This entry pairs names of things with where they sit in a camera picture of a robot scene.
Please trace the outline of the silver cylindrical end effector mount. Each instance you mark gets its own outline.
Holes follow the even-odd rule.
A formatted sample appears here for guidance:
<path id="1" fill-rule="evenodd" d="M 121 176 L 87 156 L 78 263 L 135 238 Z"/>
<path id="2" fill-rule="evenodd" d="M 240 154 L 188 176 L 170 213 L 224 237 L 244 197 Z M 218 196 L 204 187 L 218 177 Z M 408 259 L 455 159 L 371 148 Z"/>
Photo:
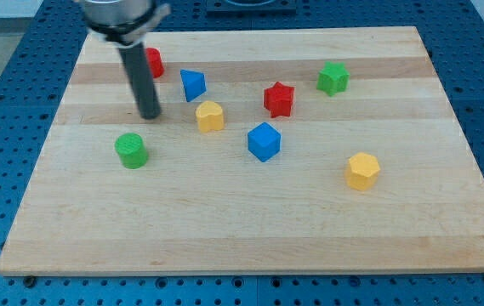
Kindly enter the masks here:
<path id="1" fill-rule="evenodd" d="M 154 0 L 80 0 L 83 21 L 101 41 L 134 46 L 171 14 L 169 3 Z"/>

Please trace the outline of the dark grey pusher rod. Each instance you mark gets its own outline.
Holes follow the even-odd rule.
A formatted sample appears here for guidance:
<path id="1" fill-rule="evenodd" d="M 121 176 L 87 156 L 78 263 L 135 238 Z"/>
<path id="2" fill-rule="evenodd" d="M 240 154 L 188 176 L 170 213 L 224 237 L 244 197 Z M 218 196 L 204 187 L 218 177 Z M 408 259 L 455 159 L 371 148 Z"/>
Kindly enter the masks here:
<path id="1" fill-rule="evenodd" d="M 157 97 L 153 75 L 146 58 L 145 47 L 142 42 L 131 48 L 119 48 L 128 82 L 143 119 L 151 120 L 162 113 Z"/>

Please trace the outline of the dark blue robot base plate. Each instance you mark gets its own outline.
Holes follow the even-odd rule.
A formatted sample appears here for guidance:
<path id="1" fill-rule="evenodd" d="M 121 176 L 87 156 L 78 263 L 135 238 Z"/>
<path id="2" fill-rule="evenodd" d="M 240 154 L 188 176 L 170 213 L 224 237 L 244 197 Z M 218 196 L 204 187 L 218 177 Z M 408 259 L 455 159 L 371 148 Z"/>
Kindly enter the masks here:
<path id="1" fill-rule="evenodd" d="M 207 15 L 293 13 L 297 0 L 205 0 Z"/>

